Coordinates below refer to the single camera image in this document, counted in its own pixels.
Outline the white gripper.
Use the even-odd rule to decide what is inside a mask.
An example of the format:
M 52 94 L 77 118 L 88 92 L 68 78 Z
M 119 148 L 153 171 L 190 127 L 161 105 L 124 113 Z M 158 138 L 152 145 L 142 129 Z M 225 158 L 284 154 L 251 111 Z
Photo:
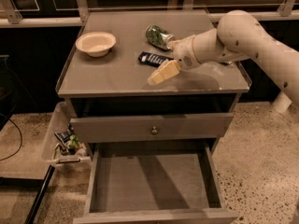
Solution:
M 194 35 L 181 40 L 170 41 L 167 45 L 173 50 L 175 60 L 164 61 L 148 78 L 148 83 L 153 86 L 160 84 L 171 77 L 176 76 L 180 69 L 193 69 L 200 63 L 197 61 L 193 52 Z

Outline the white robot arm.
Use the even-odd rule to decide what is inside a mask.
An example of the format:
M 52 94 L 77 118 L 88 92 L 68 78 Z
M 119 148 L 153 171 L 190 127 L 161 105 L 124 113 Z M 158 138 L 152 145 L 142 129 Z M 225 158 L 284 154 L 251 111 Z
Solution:
M 277 41 L 245 11 L 171 44 L 182 67 L 251 58 L 282 90 L 274 103 L 237 106 L 214 152 L 224 201 L 234 224 L 298 224 L 299 130 L 296 50 Z

